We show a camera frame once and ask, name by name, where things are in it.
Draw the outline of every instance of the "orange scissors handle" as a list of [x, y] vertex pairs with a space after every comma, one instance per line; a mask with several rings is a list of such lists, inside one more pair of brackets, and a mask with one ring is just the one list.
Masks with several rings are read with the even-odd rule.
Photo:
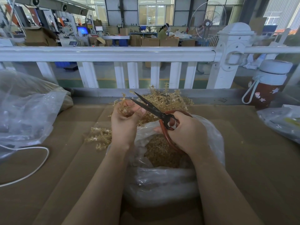
[[[181, 113], [183, 113], [183, 114], [185, 114], [187, 116], [192, 117], [192, 115], [190, 115], [189, 113], [187, 113], [185, 111], [182, 111], [182, 110], [168, 110], [168, 111], [165, 111], [165, 114], [173, 114], [175, 111], [179, 111], [179, 112], [181, 112]], [[165, 136], [165, 139], [167, 140], [167, 142], [171, 146], [171, 148], [174, 149], [175, 151], [179, 152], [180, 154], [184, 154], [184, 151], [182, 151], [177, 146], [175, 146], [175, 144], [171, 140], [171, 138], [170, 138], [170, 136], [168, 134], [168, 130], [164, 126], [162, 119], [159, 120], [159, 124], [161, 126], [161, 129], [163, 130], [163, 135]]]

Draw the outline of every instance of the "green floor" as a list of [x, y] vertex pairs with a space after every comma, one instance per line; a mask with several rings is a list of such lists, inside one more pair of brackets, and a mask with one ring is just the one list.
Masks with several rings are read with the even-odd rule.
[[[59, 85], [64, 88], [83, 88], [82, 81], [77, 80], [57, 80]], [[164, 88], [165, 83], [168, 83], [169, 79], [159, 80], [159, 88]], [[193, 84], [193, 89], [205, 89], [207, 86], [207, 80], [195, 80]], [[115, 80], [108, 79], [98, 79], [99, 88], [117, 88], [117, 83]], [[181, 79], [179, 81], [179, 88], [183, 88], [185, 84], [185, 80]], [[126, 88], [129, 88], [128, 80], [125, 80]], [[139, 80], [139, 88], [149, 88], [150, 79], [141, 79]]]

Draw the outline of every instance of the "hand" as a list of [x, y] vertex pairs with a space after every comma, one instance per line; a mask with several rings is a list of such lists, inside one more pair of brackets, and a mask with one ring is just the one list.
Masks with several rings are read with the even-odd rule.
[[133, 146], [137, 134], [137, 123], [144, 116], [146, 110], [132, 100], [125, 100], [124, 107], [129, 106], [127, 114], [130, 115], [130, 117], [125, 117], [119, 112], [121, 103], [116, 104], [111, 117], [112, 145], [126, 150]]
[[[174, 113], [180, 124], [175, 130], [168, 130], [168, 134], [184, 152], [190, 157], [202, 148], [208, 148], [208, 138], [205, 126], [194, 117], [189, 117], [179, 111]], [[162, 133], [161, 127], [154, 129]]]

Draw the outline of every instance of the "blue bin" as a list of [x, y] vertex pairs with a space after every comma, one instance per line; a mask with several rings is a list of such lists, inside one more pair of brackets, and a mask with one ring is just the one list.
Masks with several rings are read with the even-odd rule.
[[127, 39], [120, 39], [119, 40], [119, 46], [128, 46]]
[[65, 67], [68, 67], [69, 65], [72, 65], [72, 64], [76, 64], [77, 62], [69, 62], [69, 61], [56, 61], [54, 62], [55, 63], [55, 66], [57, 68], [65, 68]]

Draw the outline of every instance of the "red and white thermos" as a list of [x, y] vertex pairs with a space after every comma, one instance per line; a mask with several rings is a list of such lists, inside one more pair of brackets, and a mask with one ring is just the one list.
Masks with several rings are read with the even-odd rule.
[[249, 89], [242, 97], [242, 102], [256, 108], [268, 107], [287, 79], [292, 66], [287, 61], [264, 60], [249, 82]]

